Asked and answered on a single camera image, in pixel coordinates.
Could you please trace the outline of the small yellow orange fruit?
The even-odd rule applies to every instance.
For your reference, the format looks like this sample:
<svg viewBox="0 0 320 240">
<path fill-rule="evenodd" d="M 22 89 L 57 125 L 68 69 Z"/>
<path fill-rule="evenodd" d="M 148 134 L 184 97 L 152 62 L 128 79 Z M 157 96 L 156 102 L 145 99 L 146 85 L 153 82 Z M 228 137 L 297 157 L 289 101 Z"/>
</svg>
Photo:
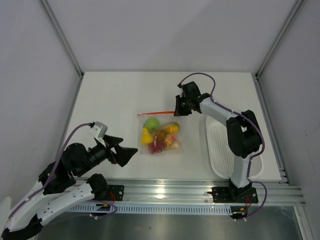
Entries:
<svg viewBox="0 0 320 240">
<path fill-rule="evenodd" d="M 180 125 L 177 122 L 167 122 L 160 127 L 160 130 L 167 134 L 177 134 L 180 131 Z"/>
</svg>

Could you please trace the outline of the green apple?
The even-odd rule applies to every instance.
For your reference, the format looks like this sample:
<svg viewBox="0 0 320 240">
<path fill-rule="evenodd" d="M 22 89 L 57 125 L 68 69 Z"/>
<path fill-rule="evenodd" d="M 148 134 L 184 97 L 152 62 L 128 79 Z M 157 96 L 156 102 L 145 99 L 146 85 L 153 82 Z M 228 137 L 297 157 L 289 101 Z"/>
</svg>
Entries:
<svg viewBox="0 0 320 240">
<path fill-rule="evenodd" d="M 148 130 L 149 133 L 157 131 L 160 126 L 160 121 L 156 117 L 149 117 L 144 123 L 144 127 Z"/>
</svg>

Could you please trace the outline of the clear orange zip top bag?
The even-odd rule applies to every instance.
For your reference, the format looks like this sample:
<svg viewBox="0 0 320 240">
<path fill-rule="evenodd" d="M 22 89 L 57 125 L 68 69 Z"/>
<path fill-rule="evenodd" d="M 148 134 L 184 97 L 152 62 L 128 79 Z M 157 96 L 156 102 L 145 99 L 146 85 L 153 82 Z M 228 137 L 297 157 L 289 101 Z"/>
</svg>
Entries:
<svg viewBox="0 0 320 240">
<path fill-rule="evenodd" d="M 179 148 L 166 148 L 164 151 L 162 151 L 161 153 L 156 153 L 156 154 L 150 154 L 148 151 L 148 145 L 142 145 L 141 144 L 141 137 L 142 137 L 142 129 L 145 128 L 145 121 L 150 118 L 150 117 L 154 117 L 157 118 L 160 122 L 160 128 L 162 125 L 164 125 L 165 123 L 169 123 L 169 122 L 177 122 L 180 125 L 180 131 L 177 134 L 173 134 L 176 136 L 178 142 L 179 142 Z M 145 112 L 145 113 L 139 113 L 137 115 L 137 119 L 138 119 L 138 150 L 141 154 L 144 155 L 164 155 L 166 153 L 179 153 L 182 151 L 182 125 L 181 125 L 181 119 L 177 116 L 174 116 L 174 112 L 173 111 L 156 111 L 156 112 Z M 153 142 L 164 142 L 165 137 L 168 135 L 168 133 L 166 133 L 163 130 L 160 130 L 160 128 L 153 132 L 150 133 L 153 137 Z"/>
</svg>

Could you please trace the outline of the red grape bunch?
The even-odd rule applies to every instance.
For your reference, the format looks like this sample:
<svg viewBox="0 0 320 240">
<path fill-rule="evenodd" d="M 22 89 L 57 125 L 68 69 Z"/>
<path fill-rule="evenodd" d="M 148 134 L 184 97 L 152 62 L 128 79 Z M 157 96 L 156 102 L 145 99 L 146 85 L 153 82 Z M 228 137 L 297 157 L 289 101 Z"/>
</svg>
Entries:
<svg viewBox="0 0 320 240">
<path fill-rule="evenodd" d="M 158 154 L 166 149 L 167 145 L 164 142 L 152 142 L 147 146 L 148 152 L 150 154 Z"/>
</svg>

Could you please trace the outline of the red peach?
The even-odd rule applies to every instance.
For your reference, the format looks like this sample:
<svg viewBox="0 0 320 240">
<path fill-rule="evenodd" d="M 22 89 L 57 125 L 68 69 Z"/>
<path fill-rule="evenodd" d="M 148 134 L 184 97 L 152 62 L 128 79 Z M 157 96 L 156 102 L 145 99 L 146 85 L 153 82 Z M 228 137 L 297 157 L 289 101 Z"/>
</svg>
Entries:
<svg viewBox="0 0 320 240">
<path fill-rule="evenodd" d="M 178 142 L 178 139 L 176 138 L 176 136 L 174 134 L 167 134 L 166 137 L 163 140 L 164 144 L 166 145 L 167 149 L 176 149 L 180 147 L 180 144 Z"/>
</svg>

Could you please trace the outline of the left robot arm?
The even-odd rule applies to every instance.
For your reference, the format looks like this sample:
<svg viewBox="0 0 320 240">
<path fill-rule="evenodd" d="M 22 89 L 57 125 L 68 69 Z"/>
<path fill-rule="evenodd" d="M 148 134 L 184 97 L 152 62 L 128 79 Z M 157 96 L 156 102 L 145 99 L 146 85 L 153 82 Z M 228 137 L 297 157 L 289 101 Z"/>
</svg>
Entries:
<svg viewBox="0 0 320 240">
<path fill-rule="evenodd" d="M 47 166 L 25 199 L 10 211 L 0 237 L 3 240 L 28 240 L 54 218 L 78 204 L 120 200 L 101 173 L 93 174 L 75 190 L 66 190 L 77 183 L 77 177 L 105 160 L 124 167 L 138 149 L 122 147 L 122 141 L 120 137 L 105 135 L 102 140 L 96 139 L 92 148 L 81 143 L 66 147 L 59 161 Z"/>
</svg>

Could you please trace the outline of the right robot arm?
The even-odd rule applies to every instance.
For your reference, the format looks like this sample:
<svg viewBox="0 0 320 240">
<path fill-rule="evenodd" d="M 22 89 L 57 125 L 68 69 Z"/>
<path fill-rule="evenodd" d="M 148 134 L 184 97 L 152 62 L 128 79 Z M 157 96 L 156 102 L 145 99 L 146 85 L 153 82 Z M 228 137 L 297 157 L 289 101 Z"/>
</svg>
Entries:
<svg viewBox="0 0 320 240">
<path fill-rule="evenodd" d="M 209 93 L 201 93 L 195 82 L 179 83 L 181 94 L 175 97 L 174 116 L 182 117 L 198 112 L 226 127 L 229 149 L 234 154 L 233 172 L 229 180 L 228 196 L 234 202 L 246 197 L 252 186 L 249 180 L 251 160 L 260 153 L 265 142 L 255 113 L 238 112 L 214 100 Z"/>
</svg>

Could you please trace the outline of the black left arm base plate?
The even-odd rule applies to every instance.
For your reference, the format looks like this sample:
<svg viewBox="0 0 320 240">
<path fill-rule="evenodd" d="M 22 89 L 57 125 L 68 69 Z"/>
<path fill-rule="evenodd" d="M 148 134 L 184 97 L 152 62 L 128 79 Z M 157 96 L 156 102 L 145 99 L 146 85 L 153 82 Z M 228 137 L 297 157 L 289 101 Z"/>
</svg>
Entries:
<svg viewBox="0 0 320 240">
<path fill-rule="evenodd" d="M 105 201 L 122 202 L 125 193 L 124 185 L 109 185 L 109 189 L 104 198 Z"/>
</svg>

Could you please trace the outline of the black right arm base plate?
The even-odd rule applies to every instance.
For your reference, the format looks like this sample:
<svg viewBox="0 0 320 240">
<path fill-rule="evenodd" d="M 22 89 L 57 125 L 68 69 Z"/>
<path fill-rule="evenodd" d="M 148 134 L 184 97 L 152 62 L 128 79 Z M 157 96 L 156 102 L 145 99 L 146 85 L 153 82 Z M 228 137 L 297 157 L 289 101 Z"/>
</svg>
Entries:
<svg viewBox="0 0 320 240">
<path fill-rule="evenodd" d="M 257 191 L 254 187 L 239 190 L 230 187 L 216 186 L 206 192 L 212 196 L 214 203 L 230 204 L 257 204 L 259 202 Z"/>
</svg>

